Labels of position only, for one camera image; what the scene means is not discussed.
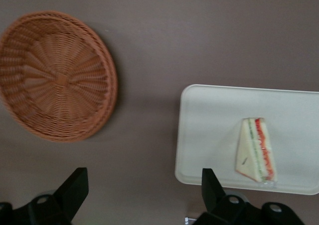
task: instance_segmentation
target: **red filling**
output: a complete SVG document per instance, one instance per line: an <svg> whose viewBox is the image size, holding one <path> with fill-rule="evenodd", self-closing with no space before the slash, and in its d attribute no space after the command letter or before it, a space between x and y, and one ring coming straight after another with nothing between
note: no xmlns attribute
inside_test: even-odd
<svg viewBox="0 0 319 225"><path fill-rule="evenodd" d="M261 147L261 150L263 152L263 157L264 157L266 169L268 172L267 180L271 180L274 177L274 170L273 170L273 167L271 165L270 158L268 155L269 151L267 150L266 145L265 145L266 138L265 138L265 135L263 133L263 130L261 129L259 118L255 119L255 124L256 124L258 135L259 135L260 147Z"/></svg>

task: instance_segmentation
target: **basket rim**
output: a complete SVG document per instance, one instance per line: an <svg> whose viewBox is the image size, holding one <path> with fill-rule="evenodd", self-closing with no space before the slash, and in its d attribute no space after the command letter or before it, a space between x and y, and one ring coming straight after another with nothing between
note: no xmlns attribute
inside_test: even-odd
<svg viewBox="0 0 319 225"><path fill-rule="evenodd" d="M112 59L112 56L102 41L102 39L98 36L98 34L93 31L89 26L87 26L85 23L82 21L76 19L73 16L70 16L66 13L59 12L59 11L54 11L54 10L44 10L44 11L36 11L36 12L31 12L22 15L19 17L17 20L15 20L1 35L1 40L0 40L0 57L2 55L3 49L5 48L5 42L10 36L10 33L21 26L22 24L32 21L35 19L46 19L46 18L51 18L55 19L58 21L66 21L73 26L77 28L77 30L81 31L83 35L88 36L90 38L90 41L84 39L86 43L89 44L92 49L96 52L98 55L99 59L102 62L103 67L106 70L106 75L108 75L108 79L110 87L109 87L109 97L105 97L104 101L102 103L101 108L98 110L99 112L103 112L103 115L99 120L96 120L96 123L93 123L88 130L85 130L83 133L77 134L77 135L71 135L71 136L53 136L53 135L47 135L39 132L38 130L34 129L33 127L28 126L25 124L19 116L12 110L11 106L7 102L7 98L4 94L3 88L0 85L0 97L2 98L3 104L5 105L6 109L9 111L11 116L25 129L27 129L29 132L50 140L50 141L55 141L55 142L76 142L80 141L83 139L86 139L93 134L95 134L100 128L103 127L103 125L108 121L110 118L111 114L113 113L113 110L116 105L117 101L117 93L118 93L118 78L117 78L117 73L114 65L114 61Z"/></svg>

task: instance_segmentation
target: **green filling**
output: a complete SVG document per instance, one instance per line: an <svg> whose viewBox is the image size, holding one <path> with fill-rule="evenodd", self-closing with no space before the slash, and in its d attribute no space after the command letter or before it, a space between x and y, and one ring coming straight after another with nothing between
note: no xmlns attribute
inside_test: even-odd
<svg viewBox="0 0 319 225"><path fill-rule="evenodd" d="M257 145L256 145L256 140L257 139L254 138L254 133L253 133L253 129L252 129L252 125L251 125L250 119L248 119L248 126L249 126L250 137L251 137L251 140L252 140L252 143L253 143L255 156L256 156L256 159L257 159L257 167L258 167L259 175L260 175L260 178L262 179L262 181L265 182L265 177L263 176L263 173L261 171L260 160L259 160L258 152L257 152Z"/></svg>

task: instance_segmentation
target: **round basket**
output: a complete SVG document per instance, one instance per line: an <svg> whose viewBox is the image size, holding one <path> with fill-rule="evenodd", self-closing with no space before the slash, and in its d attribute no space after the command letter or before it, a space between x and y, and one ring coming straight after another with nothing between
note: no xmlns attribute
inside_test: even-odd
<svg viewBox="0 0 319 225"><path fill-rule="evenodd" d="M12 116L51 141L97 132L117 97L114 63L99 36L55 11L24 15L2 35L0 94Z"/></svg>

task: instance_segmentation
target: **white tray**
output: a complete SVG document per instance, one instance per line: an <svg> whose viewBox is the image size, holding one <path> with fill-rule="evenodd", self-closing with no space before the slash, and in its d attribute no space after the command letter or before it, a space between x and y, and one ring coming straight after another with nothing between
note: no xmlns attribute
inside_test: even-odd
<svg viewBox="0 0 319 225"><path fill-rule="evenodd" d="M241 120L264 117L278 171L276 188L235 172ZM223 187L319 193L319 93L191 85L181 96L176 178L201 184L212 168Z"/></svg>

